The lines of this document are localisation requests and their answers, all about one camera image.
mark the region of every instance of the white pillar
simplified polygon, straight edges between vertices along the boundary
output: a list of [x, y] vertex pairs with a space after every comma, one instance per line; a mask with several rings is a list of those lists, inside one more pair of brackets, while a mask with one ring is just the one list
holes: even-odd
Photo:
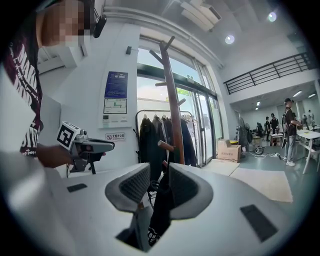
[[297, 102], [295, 103], [295, 105], [296, 105], [296, 110], [298, 111], [298, 118], [301, 120], [302, 114], [301, 114], [301, 112], [300, 112], [299, 102], [297, 101]]
[[314, 87], [315, 87], [316, 94], [317, 94], [318, 100], [319, 100], [319, 105], [320, 105], [320, 85], [319, 85], [319, 79], [314, 80]]

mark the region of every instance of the small sign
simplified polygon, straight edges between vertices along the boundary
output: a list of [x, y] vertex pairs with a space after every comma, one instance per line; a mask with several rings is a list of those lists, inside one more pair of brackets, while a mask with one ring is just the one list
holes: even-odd
[[106, 133], [105, 140], [108, 142], [124, 142], [126, 140], [126, 135], [124, 132]]

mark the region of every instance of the ceiling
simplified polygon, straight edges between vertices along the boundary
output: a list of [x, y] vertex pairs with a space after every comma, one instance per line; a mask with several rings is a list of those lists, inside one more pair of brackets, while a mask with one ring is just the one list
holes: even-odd
[[[298, 91], [302, 91], [302, 93], [300, 93], [296, 97], [293, 97], [293, 95], [296, 94]], [[302, 101], [307, 99], [308, 96], [311, 94], [316, 94], [316, 89], [313, 81], [262, 94], [253, 98], [241, 100], [232, 103], [231, 106], [238, 112], [248, 112], [256, 109], [258, 101], [260, 101], [259, 108], [262, 109], [271, 106], [283, 105], [286, 98], [290, 98], [295, 102]]]
[[[137, 9], [161, 16], [185, 30], [209, 47], [219, 59], [230, 54], [230, 49], [248, 47], [249, 43], [259, 43], [279, 34], [290, 34], [295, 31], [287, 14], [279, 6], [272, 5], [271, 0], [205, 0], [221, 16], [213, 29], [204, 31], [191, 20], [181, 15], [184, 10], [182, 2], [190, 0], [105, 0], [106, 6]], [[277, 13], [277, 20], [269, 22], [268, 14]], [[228, 45], [225, 39], [233, 35], [235, 41]]]

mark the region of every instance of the black graphic t-shirt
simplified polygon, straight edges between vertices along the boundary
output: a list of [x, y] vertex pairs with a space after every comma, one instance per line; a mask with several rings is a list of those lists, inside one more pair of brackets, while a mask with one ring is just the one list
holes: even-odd
[[35, 118], [26, 131], [20, 152], [36, 157], [38, 131], [40, 129], [40, 107], [42, 90], [39, 81], [38, 42], [36, 34], [36, 13], [22, 24], [8, 45], [4, 55], [4, 68], [17, 92], [35, 113]]

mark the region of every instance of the coat rack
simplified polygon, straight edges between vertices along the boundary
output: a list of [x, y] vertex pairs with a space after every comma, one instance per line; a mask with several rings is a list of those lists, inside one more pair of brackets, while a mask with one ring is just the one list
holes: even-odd
[[165, 83], [163, 83], [163, 85], [166, 85], [166, 88], [168, 91], [171, 120], [172, 120], [173, 147], [163, 141], [158, 143], [158, 145], [163, 149], [170, 150], [171, 152], [174, 152], [177, 154], [179, 153], [179, 159], [180, 159], [179, 163], [184, 165], [185, 164], [184, 145], [183, 145], [183, 139], [182, 139], [177, 89], [175, 86], [174, 76], [172, 74], [169, 55], [167, 52], [168, 48], [170, 47], [174, 39], [175, 37], [172, 36], [168, 43], [165, 43], [164, 41], [162, 41], [159, 44], [161, 57], [159, 57], [153, 50], [150, 50], [149, 52], [153, 57], [155, 57], [163, 65], [164, 79], [165, 79]]

